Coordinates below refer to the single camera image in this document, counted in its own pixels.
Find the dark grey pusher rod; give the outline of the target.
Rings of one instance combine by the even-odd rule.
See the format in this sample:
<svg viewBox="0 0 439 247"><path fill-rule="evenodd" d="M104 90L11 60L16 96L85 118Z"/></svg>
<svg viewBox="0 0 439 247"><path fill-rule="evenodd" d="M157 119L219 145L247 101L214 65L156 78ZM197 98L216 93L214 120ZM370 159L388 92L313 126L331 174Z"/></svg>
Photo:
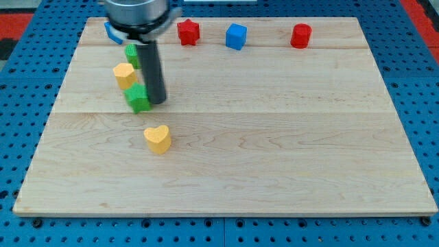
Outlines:
<svg viewBox="0 0 439 247"><path fill-rule="evenodd" d="M167 99L165 81L158 45L152 40L144 45L136 45L142 75L151 104L162 104Z"/></svg>

